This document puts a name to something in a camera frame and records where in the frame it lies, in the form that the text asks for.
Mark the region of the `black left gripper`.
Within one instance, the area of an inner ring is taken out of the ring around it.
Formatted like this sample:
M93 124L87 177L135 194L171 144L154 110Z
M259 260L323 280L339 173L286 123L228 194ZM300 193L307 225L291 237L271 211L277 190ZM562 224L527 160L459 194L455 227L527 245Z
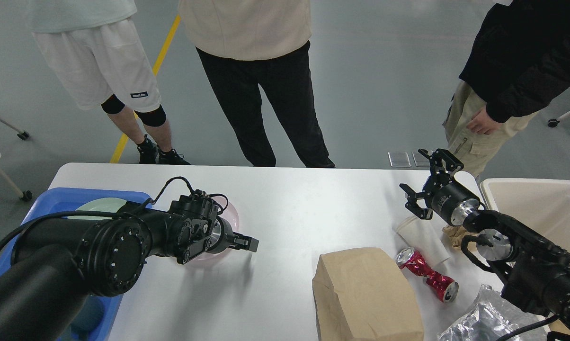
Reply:
M233 231L231 224L223 219L216 218L211 235L211 254L220 254L231 248L233 250L246 250L257 252L259 240Z

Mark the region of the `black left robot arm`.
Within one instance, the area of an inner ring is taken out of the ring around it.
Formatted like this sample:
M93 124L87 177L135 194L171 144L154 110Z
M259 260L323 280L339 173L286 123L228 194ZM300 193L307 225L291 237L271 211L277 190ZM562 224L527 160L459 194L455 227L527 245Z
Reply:
M54 341L88 296L118 296L139 280L150 256L184 265L227 248L256 252L257 239L222 219L227 206L188 185L167 211L155 199L127 201L116 212L62 211L23 223L0 240L13 242L0 276L0 341Z

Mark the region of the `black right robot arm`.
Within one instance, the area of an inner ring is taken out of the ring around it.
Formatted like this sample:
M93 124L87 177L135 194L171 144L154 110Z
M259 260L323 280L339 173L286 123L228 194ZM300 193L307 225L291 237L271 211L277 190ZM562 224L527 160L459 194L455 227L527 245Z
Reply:
M500 337L505 341L560 320L570 330L570 253L512 216L480 209L478 196L454 179L464 164L446 149L430 153L430 176L421 192L400 184L406 209L417 218L438 214L450 226L463 226L469 235L461 242L463 254L478 268L494 273L503 283L501 297L526 313L545 320ZM570 341L570 334L549 332L549 341Z

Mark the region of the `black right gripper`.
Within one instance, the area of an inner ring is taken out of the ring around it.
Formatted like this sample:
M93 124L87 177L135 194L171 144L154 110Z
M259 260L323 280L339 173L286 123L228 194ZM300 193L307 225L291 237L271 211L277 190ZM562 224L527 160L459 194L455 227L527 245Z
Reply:
M415 192L408 184L399 184L406 194L405 208L422 220L431 220L435 212L450 226L463 225L480 206L479 197L454 179L464 164L447 149L438 148L432 153L418 149L418 152L428 159L430 177L422 192ZM426 199L427 207L419 206L420 199Z

